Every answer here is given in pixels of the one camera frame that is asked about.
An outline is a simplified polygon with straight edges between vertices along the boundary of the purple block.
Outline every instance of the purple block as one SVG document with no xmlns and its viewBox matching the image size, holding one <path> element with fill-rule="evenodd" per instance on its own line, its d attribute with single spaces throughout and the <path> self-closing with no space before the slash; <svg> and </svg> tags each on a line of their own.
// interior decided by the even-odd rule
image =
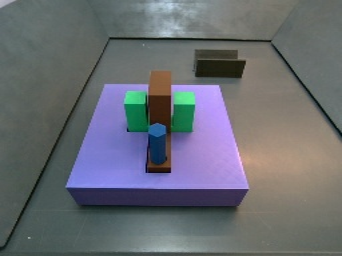
<svg viewBox="0 0 342 256">
<path fill-rule="evenodd" d="M 192 133 L 172 133 L 171 173 L 145 173 L 147 132 L 127 132 L 124 95 L 105 85 L 67 189 L 80 205 L 238 206 L 248 191 L 219 86 L 172 85 L 196 97 Z"/>
</svg>

